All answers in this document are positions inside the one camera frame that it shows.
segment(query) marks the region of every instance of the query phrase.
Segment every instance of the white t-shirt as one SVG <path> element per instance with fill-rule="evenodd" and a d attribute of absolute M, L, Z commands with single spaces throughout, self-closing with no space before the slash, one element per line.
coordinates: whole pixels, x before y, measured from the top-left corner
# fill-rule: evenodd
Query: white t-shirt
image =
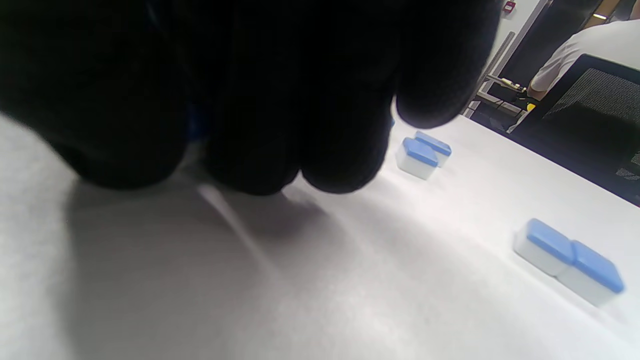
<path fill-rule="evenodd" d="M 572 36 L 531 81 L 535 91 L 548 91 L 582 54 L 640 69 L 640 20 L 594 26 Z"/>

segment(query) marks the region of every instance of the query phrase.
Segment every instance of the desk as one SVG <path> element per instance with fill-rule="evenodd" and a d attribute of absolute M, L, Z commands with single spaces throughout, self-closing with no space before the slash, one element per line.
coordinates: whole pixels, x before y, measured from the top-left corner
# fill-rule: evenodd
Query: desk
<path fill-rule="evenodd" d="M 254 199 L 177 174 L 87 188 L 0 121 L 0 359 L 637 359 L 640 209 L 459 117 L 428 181 L 391 152 L 348 196 Z M 511 250 L 538 217 L 613 259 L 595 309 Z"/>

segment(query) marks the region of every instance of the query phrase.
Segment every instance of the blue-topped block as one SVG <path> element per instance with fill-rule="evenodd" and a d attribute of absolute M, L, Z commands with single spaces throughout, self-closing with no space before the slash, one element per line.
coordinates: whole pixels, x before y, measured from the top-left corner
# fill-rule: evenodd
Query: blue-topped block
<path fill-rule="evenodd" d="M 538 219 L 529 221 L 527 239 L 565 264 L 575 260 L 569 238 Z"/>
<path fill-rule="evenodd" d="M 571 240 L 535 218 L 516 235 L 513 250 L 551 276 L 566 271 L 575 261 Z"/>
<path fill-rule="evenodd" d="M 451 147 L 432 136 L 416 131 L 415 139 L 425 145 L 428 145 L 436 152 L 439 167 L 442 167 L 447 159 L 449 159 L 449 156 L 451 156 Z"/>
<path fill-rule="evenodd" d="M 573 240 L 573 267 L 558 281 L 590 303 L 599 306 L 625 289 L 616 265 L 587 245 Z"/>
<path fill-rule="evenodd" d="M 405 138 L 402 141 L 402 146 L 409 157 L 432 167 L 438 166 L 438 157 L 432 148 L 411 138 Z"/>
<path fill-rule="evenodd" d="M 405 138 L 396 153 L 400 169 L 421 179 L 427 179 L 438 166 L 435 151 L 416 139 Z"/>

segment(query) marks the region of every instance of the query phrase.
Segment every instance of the office chair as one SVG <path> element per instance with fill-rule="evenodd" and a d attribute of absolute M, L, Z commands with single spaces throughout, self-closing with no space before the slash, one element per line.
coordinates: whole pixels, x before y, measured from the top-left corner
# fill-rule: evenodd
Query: office chair
<path fill-rule="evenodd" d="M 640 71 L 582 55 L 510 137 L 640 205 Z"/>

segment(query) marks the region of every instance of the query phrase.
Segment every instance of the black glove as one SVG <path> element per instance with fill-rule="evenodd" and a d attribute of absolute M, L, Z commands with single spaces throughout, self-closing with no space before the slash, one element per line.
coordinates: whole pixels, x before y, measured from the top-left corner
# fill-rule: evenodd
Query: black glove
<path fill-rule="evenodd" d="M 186 93 L 211 128 L 206 169 L 257 195 L 299 171 L 327 192 L 368 183 L 392 96 L 413 126 L 450 121 L 499 19 L 495 0 L 156 0 L 153 21 L 137 0 L 19 3 L 0 5 L 1 109 L 84 178 L 135 188 L 170 175 Z"/>

